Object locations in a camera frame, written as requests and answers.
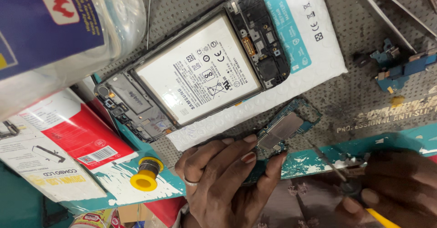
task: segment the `hand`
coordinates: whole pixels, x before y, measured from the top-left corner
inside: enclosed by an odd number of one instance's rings
[[[363,201],[402,228],[437,228],[437,164],[416,152],[373,155],[362,182]],[[370,220],[355,200],[344,198],[336,211],[351,225]]]
[[[187,150],[175,165],[186,185],[190,214],[203,228],[252,228],[281,178],[287,153],[272,157],[258,182],[241,187],[255,166],[257,136],[228,138]]]

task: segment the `blue label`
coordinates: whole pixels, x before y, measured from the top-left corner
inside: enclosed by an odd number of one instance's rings
[[[0,80],[104,44],[91,0],[0,0]]]
[[[276,25],[282,47],[287,53],[291,73],[294,74],[311,65],[311,58],[293,19],[287,0],[265,0],[265,2],[273,23]]]

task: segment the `gray perforated mat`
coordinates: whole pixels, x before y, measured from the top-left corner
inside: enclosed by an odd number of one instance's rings
[[[147,11],[149,0],[144,1]],[[151,0],[149,46],[164,38],[175,28],[182,26],[188,19],[193,18],[216,1],[218,0]],[[402,119],[399,115],[397,117],[391,115],[389,119],[380,115],[374,115],[372,118],[361,118],[361,124],[368,126],[359,128],[355,118],[360,113],[366,114],[375,109],[390,107],[390,100],[394,96],[404,96],[404,103],[406,103],[437,95],[437,93],[427,95],[429,90],[437,85],[437,67],[431,66],[428,71],[412,75],[405,87],[394,95],[382,92],[374,79],[379,72],[377,65],[370,63],[363,68],[358,68],[352,62],[352,55],[356,52],[373,52],[376,49],[382,51],[383,41],[390,32],[381,27],[384,24],[372,17],[371,12],[367,10],[367,7],[362,6],[363,2],[360,0],[325,1],[349,73],[328,80],[299,96],[324,114],[321,122],[308,132],[307,136],[312,138],[312,142],[318,146],[324,146],[434,123],[437,120],[434,109],[432,111],[422,109],[422,112],[420,109],[416,109],[412,110],[411,114],[403,113]],[[427,0],[399,1],[425,24],[437,31],[437,16],[432,12]],[[421,32],[414,28],[412,19],[405,20],[405,17],[401,17],[395,12],[395,8],[391,5],[382,6],[388,17],[416,50],[423,52],[437,46],[434,40],[424,37]],[[103,77],[111,75],[123,65],[130,63],[133,58],[144,53],[146,48],[147,38],[132,53],[130,58],[114,63],[102,69],[98,74]],[[225,131],[217,138],[233,136],[240,139],[255,133],[265,126],[283,105],[259,114]],[[290,152],[310,148],[310,145],[303,141],[300,136],[288,140],[287,143],[291,145]],[[181,153],[176,151],[167,138],[153,143],[152,147],[169,167],[173,166],[181,156]]]

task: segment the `ce mark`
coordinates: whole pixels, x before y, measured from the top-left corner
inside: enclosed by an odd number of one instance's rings
[[[220,52],[218,52],[217,54],[214,54],[216,57],[219,57],[219,56],[221,56],[221,50],[220,50]],[[217,59],[219,62],[222,62],[222,61],[224,61],[225,60],[225,57],[224,56],[222,56],[222,59],[220,60],[220,59]]]
[[[317,31],[319,29],[319,26],[317,26],[317,21],[315,22],[315,24],[312,24],[311,27],[317,27],[317,29],[312,29],[313,31]]]

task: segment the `silver ring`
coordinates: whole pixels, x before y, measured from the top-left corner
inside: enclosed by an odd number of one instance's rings
[[[188,186],[196,186],[199,182],[197,182],[197,183],[193,183],[193,182],[190,182],[190,181],[188,181],[186,178],[185,178],[185,174],[183,175],[183,182],[186,184],[186,185],[188,185]]]

